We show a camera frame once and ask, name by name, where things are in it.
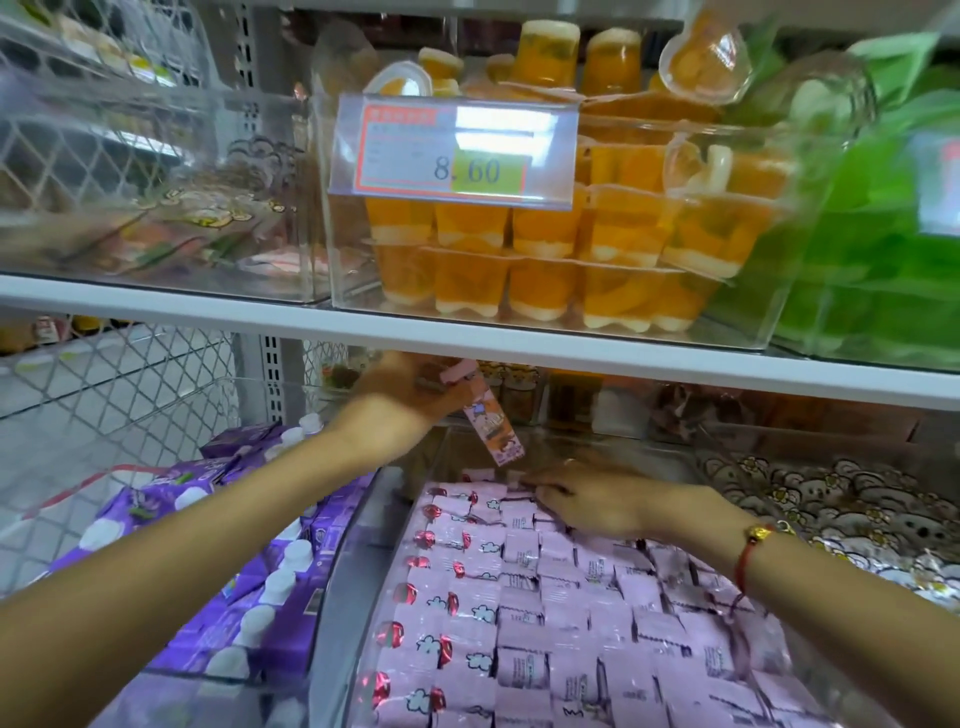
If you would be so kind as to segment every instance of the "forearm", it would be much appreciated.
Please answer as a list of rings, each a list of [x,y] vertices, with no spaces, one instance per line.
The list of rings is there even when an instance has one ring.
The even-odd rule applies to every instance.
[[[367,468],[322,433],[0,603],[4,724],[86,726],[284,526]]]
[[[709,489],[678,493],[662,538],[729,578],[756,523]],[[747,594],[813,643],[904,726],[955,725],[960,620],[849,562],[774,534],[746,570]]]

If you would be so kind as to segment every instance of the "pink drink carton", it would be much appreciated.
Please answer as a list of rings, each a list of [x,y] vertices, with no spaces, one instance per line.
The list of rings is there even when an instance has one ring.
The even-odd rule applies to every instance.
[[[464,407],[464,414],[483,439],[497,465],[506,465],[526,454],[523,445],[516,437],[513,426],[503,414],[500,403],[493,396],[483,375],[477,369],[475,359],[464,359],[445,372],[441,372],[440,381],[444,384],[454,384],[458,381],[470,382],[475,399],[473,404]]]

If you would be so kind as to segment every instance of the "green price sticker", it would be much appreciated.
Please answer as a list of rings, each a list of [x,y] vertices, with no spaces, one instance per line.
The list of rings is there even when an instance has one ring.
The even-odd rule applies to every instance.
[[[521,155],[501,155],[457,149],[453,154],[451,192],[519,195],[526,182],[527,161]]]

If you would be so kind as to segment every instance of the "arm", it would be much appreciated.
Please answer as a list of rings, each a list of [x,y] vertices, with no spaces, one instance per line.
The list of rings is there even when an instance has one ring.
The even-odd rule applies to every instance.
[[[467,387],[419,392],[419,364],[388,352],[321,434],[0,603],[4,725],[86,726],[308,505],[471,401]]]
[[[576,461],[534,473],[537,498],[570,525],[679,546],[733,579],[756,518],[710,488],[601,472]],[[904,726],[957,724],[960,619],[793,536],[750,556],[747,593],[813,643]]]

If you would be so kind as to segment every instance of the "bracelet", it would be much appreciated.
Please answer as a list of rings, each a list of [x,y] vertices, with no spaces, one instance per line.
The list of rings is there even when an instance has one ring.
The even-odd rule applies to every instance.
[[[733,583],[736,584],[736,588],[740,590],[740,594],[733,602],[732,609],[736,607],[740,599],[747,593],[746,571],[750,554],[753,553],[754,549],[765,541],[770,534],[776,533],[777,531],[780,533],[788,533],[791,536],[797,535],[797,532],[793,530],[793,526],[786,521],[777,521],[775,527],[752,525],[747,529],[747,544],[740,552],[740,558],[736,560],[736,568],[733,570]]]

